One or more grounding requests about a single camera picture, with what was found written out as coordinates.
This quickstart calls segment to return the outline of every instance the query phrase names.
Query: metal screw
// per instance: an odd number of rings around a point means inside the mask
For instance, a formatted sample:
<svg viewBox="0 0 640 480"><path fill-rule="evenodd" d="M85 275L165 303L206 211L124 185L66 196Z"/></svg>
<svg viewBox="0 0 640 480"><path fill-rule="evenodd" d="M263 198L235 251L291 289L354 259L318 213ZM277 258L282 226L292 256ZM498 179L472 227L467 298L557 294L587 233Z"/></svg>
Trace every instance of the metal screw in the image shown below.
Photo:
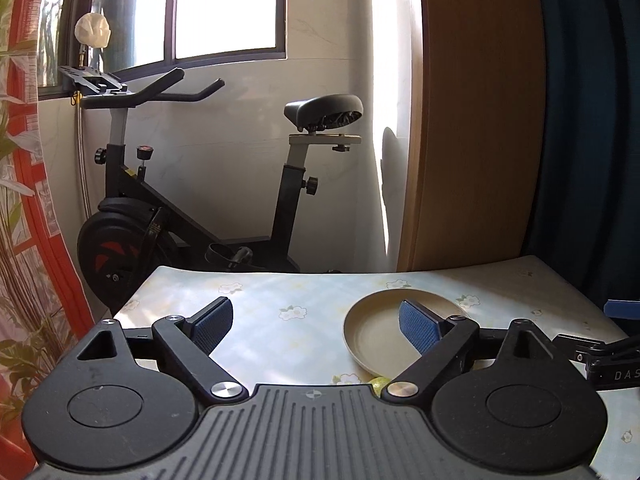
<svg viewBox="0 0 640 480"><path fill-rule="evenodd" d="M232 381L223 381L221 383L214 384L211 387L211 393L221 399L230 399L231 397L237 397L242 393L242 386Z"/></svg>
<svg viewBox="0 0 640 480"><path fill-rule="evenodd" d="M411 397L418 393L418 386L413 383L399 381L398 383L391 383L386 387L386 390L394 397Z"/></svg>

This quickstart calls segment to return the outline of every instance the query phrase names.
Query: curtain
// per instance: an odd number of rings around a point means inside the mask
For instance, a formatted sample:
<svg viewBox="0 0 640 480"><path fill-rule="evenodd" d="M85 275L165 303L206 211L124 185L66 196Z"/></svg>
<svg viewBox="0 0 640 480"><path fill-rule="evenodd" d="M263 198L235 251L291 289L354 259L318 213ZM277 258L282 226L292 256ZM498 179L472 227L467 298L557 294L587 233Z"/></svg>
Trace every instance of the curtain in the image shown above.
<svg viewBox="0 0 640 480"><path fill-rule="evenodd" d="M39 10L40 0L0 0L0 480L33 469L22 407L93 325L42 158Z"/></svg>
<svg viewBox="0 0 640 480"><path fill-rule="evenodd" d="M599 307L638 300L640 0L541 1L545 132L523 253Z"/></svg>

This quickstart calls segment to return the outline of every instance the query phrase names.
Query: plate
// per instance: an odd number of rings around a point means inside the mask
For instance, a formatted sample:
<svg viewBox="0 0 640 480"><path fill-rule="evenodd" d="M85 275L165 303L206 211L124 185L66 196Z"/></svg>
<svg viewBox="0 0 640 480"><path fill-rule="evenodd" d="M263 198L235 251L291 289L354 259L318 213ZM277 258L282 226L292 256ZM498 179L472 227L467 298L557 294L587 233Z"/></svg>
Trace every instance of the plate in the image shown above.
<svg viewBox="0 0 640 480"><path fill-rule="evenodd" d="M424 290L395 288L362 298L344 318L342 336L353 358L374 376L393 379L420 357L400 332L402 300L418 301L443 318L466 316L456 304Z"/></svg>

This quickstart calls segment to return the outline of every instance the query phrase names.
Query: table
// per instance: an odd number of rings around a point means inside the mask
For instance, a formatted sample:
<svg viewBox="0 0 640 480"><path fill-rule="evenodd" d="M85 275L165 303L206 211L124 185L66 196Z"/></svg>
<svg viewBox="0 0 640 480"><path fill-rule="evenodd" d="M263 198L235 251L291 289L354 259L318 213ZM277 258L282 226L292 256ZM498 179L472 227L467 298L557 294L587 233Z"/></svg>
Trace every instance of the table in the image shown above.
<svg viewBox="0 0 640 480"><path fill-rule="evenodd" d="M386 288L440 295L486 328L507 328L511 319L525 317L549 338L565 333L612 342L625 336L534 256L395 274L227 274L159 267L116 318L124 328L150 326L169 314L189 317L227 296L234 306L233 327L211 356L250 391L258 383L351 384L372 377L344 345L344 316L356 301ZM640 388L601 395L609 425L592 465L608 480L636 480Z"/></svg>

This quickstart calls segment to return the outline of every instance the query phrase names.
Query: adjustment knob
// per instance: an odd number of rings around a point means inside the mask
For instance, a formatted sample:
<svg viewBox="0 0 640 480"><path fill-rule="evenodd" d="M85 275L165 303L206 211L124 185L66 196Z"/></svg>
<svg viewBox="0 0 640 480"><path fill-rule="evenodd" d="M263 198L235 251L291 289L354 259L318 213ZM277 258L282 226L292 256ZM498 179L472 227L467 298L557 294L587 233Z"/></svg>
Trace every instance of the adjustment knob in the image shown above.
<svg viewBox="0 0 640 480"><path fill-rule="evenodd" d="M318 191L318 179L314 176L310 176L305 184L306 194L315 195Z"/></svg>
<svg viewBox="0 0 640 480"><path fill-rule="evenodd" d="M105 148L95 150L94 162L96 164L104 164L107 162L107 150Z"/></svg>
<svg viewBox="0 0 640 480"><path fill-rule="evenodd" d="M138 160L149 160L151 155L154 154L154 149L151 146L138 146L136 148Z"/></svg>

